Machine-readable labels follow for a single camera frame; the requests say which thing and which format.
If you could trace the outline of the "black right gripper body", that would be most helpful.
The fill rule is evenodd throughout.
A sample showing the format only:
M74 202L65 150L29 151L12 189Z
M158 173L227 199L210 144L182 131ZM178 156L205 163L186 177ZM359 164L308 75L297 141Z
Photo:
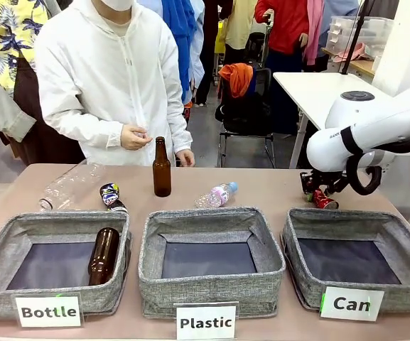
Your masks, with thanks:
M329 183L334 183L338 180L346 180L347 185L349 184L349 180L347 178L345 171L340 172L321 172L319 170L312 170L312 177L313 182L315 185L315 190L324 187L326 189L326 185Z

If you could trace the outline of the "person left hand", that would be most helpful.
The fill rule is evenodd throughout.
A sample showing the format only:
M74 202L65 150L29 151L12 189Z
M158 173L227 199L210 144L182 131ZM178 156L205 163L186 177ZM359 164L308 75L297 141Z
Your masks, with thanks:
M183 149L176 153L177 161L181 167L194 167L195 156L190 149Z

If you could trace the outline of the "person right hand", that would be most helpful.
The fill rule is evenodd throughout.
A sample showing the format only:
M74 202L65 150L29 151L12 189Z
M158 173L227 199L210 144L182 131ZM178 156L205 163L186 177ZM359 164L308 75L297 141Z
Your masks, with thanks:
M125 124L120 136L121 147L129 151L137 151L152 141L144 128Z

